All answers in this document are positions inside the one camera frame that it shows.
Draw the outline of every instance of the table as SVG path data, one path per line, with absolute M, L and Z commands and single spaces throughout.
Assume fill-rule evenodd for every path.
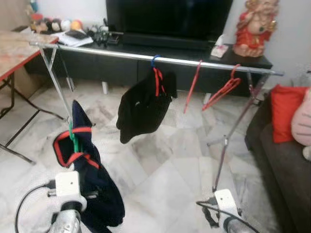
M 5 145 L 0 144 L 0 148 L 20 157 L 21 159 L 27 161 L 30 164 L 35 164 L 35 162 L 25 157 L 24 155 L 9 149 L 8 146 L 40 111 L 53 114 L 52 112 L 43 110 L 32 104 L 26 97 L 18 92 L 14 86 L 14 71 L 21 68 L 24 64 L 40 54 L 39 48 L 29 45 L 30 42 L 35 41 L 40 41 L 42 43 L 48 44 L 56 43 L 58 41 L 58 37 L 41 34 L 24 34 L 0 31 L 0 82 L 3 82 L 3 84 L 0 86 L 0 90 L 3 89 L 5 86 L 11 88 L 11 106 L 4 108 L 0 111 L 0 119 L 4 117 L 14 107 L 15 92 L 19 94 L 31 106 L 37 109 L 33 116 L 18 130 L 18 132 Z

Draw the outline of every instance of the blue hanger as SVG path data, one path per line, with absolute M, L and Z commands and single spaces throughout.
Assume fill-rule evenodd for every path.
M 151 67 L 155 67 L 155 58 L 160 57 L 160 55 L 156 55 L 153 57 L 153 59 L 151 60 Z

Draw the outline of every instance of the white wall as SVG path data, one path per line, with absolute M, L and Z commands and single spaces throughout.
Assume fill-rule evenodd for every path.
M 234 0 L 224 33 L 226 42 L 235 42 L 236 24 L 245 10 L 246 0 Z M 105 0 L 37 0 L 40 12 L 46 17 L 80 19 L 84 25 L 102 23 L 106 17 Z M 268 87 L 277 83 L 289 84 L 311 64 L 311 0 L 280 0 L 277 16 L 278 30 L 266 45 L 265 56 L 273 69 L 285 71 L 285 77 L 273 76 Z

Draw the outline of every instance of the marble floor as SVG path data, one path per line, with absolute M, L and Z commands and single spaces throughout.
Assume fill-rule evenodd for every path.
M 187 93 L 178 92 L 159 127 L 151 134 L 120 143 L 116 128 L 118 107 L 126 87 L 112 86 L 104 95 L 99 81 L 75 81 L 72 93 L 62 84 L 69 102 L 76 99 L 96 125 L 93 142 L 103 165 L 118 186 L 125 204 L 124 223 L 110 228 L 113 233 L 220 233 L 205 220 L 198 200 L 212 195 L 221 145 L 206 142 L 228 133 L 246 98 L 225 97 L 202 112 L 204 95 L 195 93 L 186 114 Z M 9 91 L 0 92 L 0 108 L 9 104 Z M 51 84 L 32 97 L 38 106 L 65 116 L 66 112 Z M 5 143 L 35 112 L 17 97 L 15 108 L 0 120 L 0 142 Z M 243 216 L 261 233 L 278 233 L 276 218 L 262 184 L 261 173 L 244 143 L 249 121 L 256 112 L 252 106 L 233 134 L 227 151 L 219 189 L 228 188 Z M 52 141 L 67 125 L 55 117 L 39 113 L 10 148 L 35 160 L 35 166 L 0 150 L 0 232 L 14 232 L 16 207 L 35 185 L 52 179 L 61 168 Z M 57 211 L 55 199 L 46 191 L 31 195 L 20 215 L 22 232 L 44 232 Z M 82 226 L 83 232 L 89 232 Z

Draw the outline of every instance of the clothes rack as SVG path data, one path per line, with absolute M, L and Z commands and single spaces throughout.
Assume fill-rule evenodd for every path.
M 69 105 L 65 99 L 64 93 L 62 91 L 62 88 L 58 82 L 57 76 L 55 75 L 53 71 L 53 63 L 55 59 L 55 55 L 57 50 L 67 50 L 67 51 L 73 51 L 73 52 L 81 52 L 81 53 L 88 53 L 88 54 L 96 54 L 96 55 L 102 55 L 102 56 L 110 56 L 110 57 L 119 57 L 119 58 L 127 58 L 127 59 L 134 59 L 134 60 L 144 60 L 144 61 L 152 61 L 155 60 L 157 62 L 163 62 L 163 63 L 169 63 L 169 64 L 175 64 L 175 65 L 184 65 L 184 66 L 193 66 L 197 67 L 199 65 L 198 61 L 190 61 L 190 60 L 181 60 L 181 59 L 173 59 L 173 58 L 165 58 L 165 57 L 157 57 L 154 59 L 154 56 L 148 56 L 148 55 L 140 55 L 140 54 L 133 54 L 133 53 L 125 53 L 125 52 L 116 52 L 116 51 L 109 51 L 109 50 L 96 50 L 96 49 L 89 49 L 89 48 L 77 48 L 77 47 L 69 47 L 69 46 L 63 46 L 63 45 L 56 45 L 56 44 L 45 44 L 45 43 L 39 43 L 39 42 L 30 42 L 30 45 L 37 46 L 40 49 L 40 53 L 42 55 L 42 58 L 44 60 L 44 63 L 48 69 L 48 72 L 51 76 L 51 79 L 55 85 L 55 88 L 58 92 L 58 95 L 60 99 L 62 100 L 64 107 L 67 111 L 67 114 L 69 116 L 69 120 L 71 119 L 71 110 L 69 108 Z M 47 56 L 45 55 L 45 52 L 43 49 L 53 49 L 52 55 L 50 61 L 48 60 Z M 232 70 L 235 66 L 231 65 L 225 65 L 225 64 L 217 64 L 217 63 L 207 63 L 202 62 L 201 63 L 202 68 L 212 68 L 212 69 L 221 69 L 221 70 Z M 207 146 L 211 146 L 213 144 L 218 144 L 220 142 L 223 142 L 223 149 L 221 152 L 221 159 L 220 164 L 218 167 L 217 176 L 215 179 L 214 186 L 212 187 L 213 192 L 217 190 L 219 177 L 221 174 L 221 170 L 223 167 L 223 163 L 225 160 L 225 152 L 228 148 L 229 141 L 231 136 L 233 135 L 235 129 L 237 128 L 238 124 L 246 114 L 249 107 L 253 104 L 254 100 L 256 99 L 257 95 L 260 93 L 262 87 L 266 83 L 266 81 L 269 79 L 270 76 L 284 76 L 284 72 L 269 70 L 269 69 L 262 69 L 262 68 L 253 68 L 253 67 L 238 67 L 236 68 L 236 71 L 246 72 L 247 73 L 247 82 L 248 87 L 250 91 L 250 99 L 246 103 L 245 107 L 243 108 L 240 116 L 234 123 L 232 129 L 228 133 L 228 135 L 225 135 L 223 138 L 211 141 L 207 143 Z M 262 74 L 261 79 L 257 83 L 257 85 L 254 87 L 252 82 L 252 73 L 254 74 Z

